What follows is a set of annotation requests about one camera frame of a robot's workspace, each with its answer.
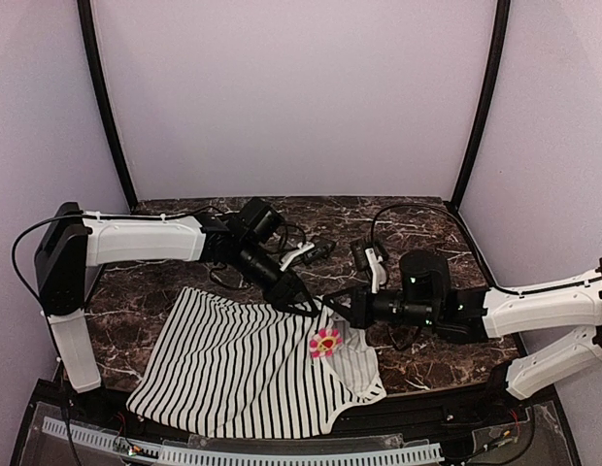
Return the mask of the black white striped garment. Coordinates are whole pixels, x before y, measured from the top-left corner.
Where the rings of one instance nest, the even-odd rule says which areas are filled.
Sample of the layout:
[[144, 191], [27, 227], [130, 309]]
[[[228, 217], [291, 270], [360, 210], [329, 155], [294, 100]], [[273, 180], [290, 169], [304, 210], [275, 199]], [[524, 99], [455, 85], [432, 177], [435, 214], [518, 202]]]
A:
[[[338, 329], [343, 343], [311, 358], [321, 328]], [[186, 287], [126, 408], [204, 437], [303, 439], [385, 396], [364, 331], [325, 305], [319, 316], [295, 316]]]

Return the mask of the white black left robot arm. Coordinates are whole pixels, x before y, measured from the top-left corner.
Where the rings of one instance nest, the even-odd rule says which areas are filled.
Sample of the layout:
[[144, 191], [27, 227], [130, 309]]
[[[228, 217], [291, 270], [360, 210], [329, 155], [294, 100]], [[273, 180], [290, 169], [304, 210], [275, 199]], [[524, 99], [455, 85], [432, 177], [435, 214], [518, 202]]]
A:
[[138, 260], [225, 264], [256, 285], [274, 309], [317, 316], [303, 281], [262, 247], [283, 224], [283, 217], [259, 198], [219, 216], [111, 216], [63, 204], [49, 220], [34, 265], [38, 299], [72, 388], [86, 393], [102, 385], [84, 316], [89, 267]]

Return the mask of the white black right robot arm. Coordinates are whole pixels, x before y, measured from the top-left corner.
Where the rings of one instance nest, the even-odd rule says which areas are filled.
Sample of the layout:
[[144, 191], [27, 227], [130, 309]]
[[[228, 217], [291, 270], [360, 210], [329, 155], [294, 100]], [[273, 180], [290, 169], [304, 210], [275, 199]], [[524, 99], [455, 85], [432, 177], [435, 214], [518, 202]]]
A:
[[368, 285], [325, 296], [327, 306], [367, 329], [378, 322], [429, 328], [454, 344], [485, 343], [523, 331], [570, 327], [559, 340], [496, 366], [487, 393], [525, 400], [539, 390], [602, 363], [602, 258], [578, 276], [522, 288], [454, 289], [447, 259], [427, 250], [400, 257], [401, 286]]

